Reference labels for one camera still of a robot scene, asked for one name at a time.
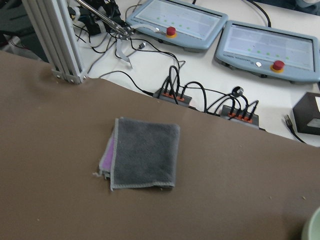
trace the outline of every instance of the gray cloth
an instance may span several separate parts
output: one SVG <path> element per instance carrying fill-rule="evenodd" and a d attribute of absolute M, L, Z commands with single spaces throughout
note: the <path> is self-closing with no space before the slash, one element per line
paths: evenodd
<path fill-rule="evenodd" d="M 180 127 L 130 118 L 115 120 L 110 172 L 113 189 L 176 184 Z"/>

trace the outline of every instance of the green cup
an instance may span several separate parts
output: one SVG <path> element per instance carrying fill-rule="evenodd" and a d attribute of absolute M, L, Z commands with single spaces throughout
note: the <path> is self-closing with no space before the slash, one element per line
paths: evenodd
<path fill-rule="evenodd" d="M 320 240 L 320 207 L 303 226 L 301 240 Z"/>

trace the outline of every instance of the adapter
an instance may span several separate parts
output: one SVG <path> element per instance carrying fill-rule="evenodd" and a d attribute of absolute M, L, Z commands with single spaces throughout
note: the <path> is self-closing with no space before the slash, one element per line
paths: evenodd
<path fill-rule="evenodd" d="M 240 124 L 244 124 L 256 129 L 259 129 L 259 116 L 256 114 L 252 115 L 252 118 L 249 119 L 250 113 L 246 113 L 246 116 L 243 117 L 244 111 L 241 110 L 239 115 L 236 115 L 236 112 L 238 111 L 237 108 L 234 108 L 233 112 L 231 112 L 231 107 L 227 105 L 222 106 L 222 111 L 220 113 L 220 117 L 223 119 L 227 119 L 230 121 L 234 121 Z"/>
<path fill-rule="evenodd" d="M 153 94 L 153 97 L 156 98 L 156 99 L 159 98 L 161 100 L 165 100 L 167 102 L 176 104 L 174 96 L 172 94 L 170 94 L 170 91 L 165 92 L 165 90 L 163 88 L 160 88 L 158 91 L 156 91 Z M 181 93 L 178 93 L 178 95 L 176 96 L 176 99 L 178 100 L 179 105 L 188 108 L 192 97 L 187 96 L 187 95 L 184 94 L 183 98 L 181 98 Z"/>

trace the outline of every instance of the red emergency stop button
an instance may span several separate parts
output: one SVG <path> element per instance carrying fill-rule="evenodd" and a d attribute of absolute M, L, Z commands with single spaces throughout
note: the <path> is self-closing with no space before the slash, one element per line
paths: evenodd
<path fill-rule="evenodd" d="M 283 61 L 277 60 L 270 66 L 270 69 L 275 73 L 282 73 L 284 71 L 285 63 Z"/>
<path fill-rule="evenodd" d="M 170 26 L 166 29 L 166 36 L 168 38 L 175 38 L 177 36 L 176 29 L 173 26 Z"/>

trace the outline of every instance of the display screen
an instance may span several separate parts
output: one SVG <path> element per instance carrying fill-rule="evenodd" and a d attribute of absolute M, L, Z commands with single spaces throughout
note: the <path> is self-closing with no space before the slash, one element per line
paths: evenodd
<path fill-rule="evenodd" d="M 224 51 L 314 71 L 313 41 L 303 37 L 233 24 Z"/>
<path fill-rule="evenodd" d="M 220 16 L 170 1 L 154 0 L 135 16 L 137 19 L 206 40 Z"/>

